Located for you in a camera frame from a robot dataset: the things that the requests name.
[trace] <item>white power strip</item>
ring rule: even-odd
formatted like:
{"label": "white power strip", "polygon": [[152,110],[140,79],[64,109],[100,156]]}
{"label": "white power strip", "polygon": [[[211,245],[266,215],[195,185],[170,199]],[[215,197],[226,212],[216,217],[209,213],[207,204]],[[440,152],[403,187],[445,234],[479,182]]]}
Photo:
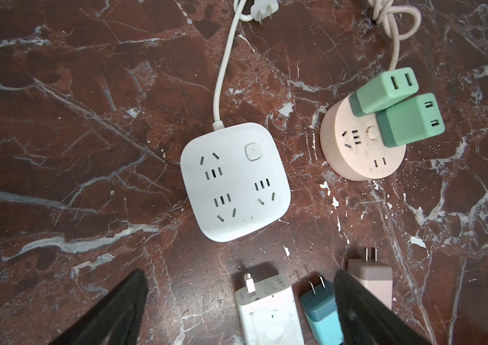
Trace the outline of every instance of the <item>white power strip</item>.
{"label": "white power strip", "polygon": [[246,345],[304,345],[292,286],[280,275],[245,279],[235,295]]}
{"label": "white power strip", "polygon": [[180,157],[188,199],[200,230],[231,241],[281,218],[290,187],[273,137],[245,123],[197,137]]}
{"label": "white power strip", "polygon": [[350,96],[326,112],[320,137],[329,165],[352,181],[389,176],[399,168],[405,156],[405,145],[384,145],[376,114],[361,117],[353,114]]}

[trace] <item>white power cord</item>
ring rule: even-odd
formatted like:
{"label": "white power cord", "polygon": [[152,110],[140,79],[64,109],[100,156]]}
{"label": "white power cord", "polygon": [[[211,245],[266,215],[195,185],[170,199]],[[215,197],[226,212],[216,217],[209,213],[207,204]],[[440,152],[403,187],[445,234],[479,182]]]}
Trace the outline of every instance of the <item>white power cord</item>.
{"label": "white power cord", "polygon": [[[390,60],[390,67],[388,71],[395,69],[399,59],[399,41],[406,40],[413,36],[417,30],[419,30],[421,13],[416,7],[409,5],[392,6],[394,0],[368,0],[369,4],[374,8],[373,20],[377,25],[382,23],[384,26],[384,32],[393,40],[393,52],[392,59]],[[398,30],[398,24],[395,21],[394,13],[407,13],[413,16],[415,22],[411,30],[405,34],[400,34]]]}
{"label": "white power cord", "polygon": [[246,16],[242,15],[242,10],[247,0],[235,0],[235,5],[238,2],[238,6],[235,8],[235,16],[232,19],[231,28],[228,31],[227,45],[225,46],[225,53],[223,54],[223,60],[219,66],[219,74],[217,75],[217,82],[215,83],[215,92],[213,93],[213,130],[219,130],[225,128],[221,116],[219,115],[219,98],[221,97],[221,88],[223,87],[223,80],[225,79],[225,72],[227,70],[228,58],[231,56],[232,42],[235,39],[236,26],[239,24],[239,20],[249,22]]}

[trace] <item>red marble tabletop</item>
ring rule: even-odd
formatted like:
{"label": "red marble tabletop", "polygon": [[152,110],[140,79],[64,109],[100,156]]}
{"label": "red marble tabletop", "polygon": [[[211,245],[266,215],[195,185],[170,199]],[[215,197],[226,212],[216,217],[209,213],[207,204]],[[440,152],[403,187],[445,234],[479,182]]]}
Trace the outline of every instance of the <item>red marble tabletop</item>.
{"label": "red marble tabletop", "polygon": [[[326,109],[389,64],[368,4],[284,0],[239,24],[221,116],[269,130],[292,201],[219,244],[179,158],[211,131],[232,2],[0,0],[0,344],[48,343],[136,268],[150,288],[139,344],[243,344],[242,272],[278,272],[298,297],[366,246],[420,335],[488,344],[488,3],[408,4],[423,18],[398,67],[436,95],[447,130],[370,182],[337,175],[319,143]],[[398,17],[402,32],[412,22]]]}

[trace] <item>power plug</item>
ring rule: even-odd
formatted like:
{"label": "power plug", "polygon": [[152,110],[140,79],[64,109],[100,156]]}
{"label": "power plug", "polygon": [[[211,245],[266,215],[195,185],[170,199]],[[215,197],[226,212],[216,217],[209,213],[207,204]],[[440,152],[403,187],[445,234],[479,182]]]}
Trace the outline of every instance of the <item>power plug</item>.
{"label": "power plug", "polygon": [[317,286],[309,282],[311,291],[304,293],[300,301],[319,345],[337,345],[344,341],[344,334],[338,317],[334,285],[320,278],[321,284]]}
{"label": "power plug", "polygon": [[277,0],[255,0],[249,12],[256,22],[261,23],[263,19],[270,17],[276,11],[278,11]]}
{"label": "power plug", "polygon": [[392,267],[377,261],[375,248],[365,248],[365,259],[349,259],[347,272],[392,310]]}
{"label": "power plug", "polygon": [[405,146],[384,145],[375,114],[361,117],[353,114],[350,96],[326,112],[320,140],[332,169],[352,181],[389,176],[405,156]]}
{"label": "power plug", "polygon": [[304,345],[292,286],[280,275],[244,279],[235,296],[246,345]]}
{"label": "power plug", "polygon": [[427,139],[445,131],[436,97],[425,93],[377,114],[382,139],[387,147],[396,147]]}
{"label": "power plug", "polygon": [[376,113],[419,91],[411,67],[386,71],[377,75],[352,94],[350,102],[356,116]]}
{"label": "power plug", "polygon": [[273,137],[256,123],[202,135],[180,157],[184,186],[200,230],[227,242],[281,218],[290,186]]}

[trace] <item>green power adapter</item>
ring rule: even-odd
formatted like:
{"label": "green power adapter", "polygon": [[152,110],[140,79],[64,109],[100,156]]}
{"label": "green power adapter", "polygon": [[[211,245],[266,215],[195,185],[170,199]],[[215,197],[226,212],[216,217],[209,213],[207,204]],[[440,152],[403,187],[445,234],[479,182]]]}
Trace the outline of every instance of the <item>green power adapter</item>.
{"label": "green power adapter", "polygon": [[396,147],[442,134],[445,130],[436,97],[425,93],[377,114],[386,147]]}
{"label": "green power adapter", "polygon": [[311,291],[304,293],[300,302],[315,340],[319,345],[341,344],[344,334],[338,317],[334,285],[330,281],[324,281],[322,277],[321,284],[309,284]]}
{"label": "green power adapter", "polygon": [[386,71],[361,86],[350,96],[353,114],[365,116],[384,110],[419,91],[411,67]]}

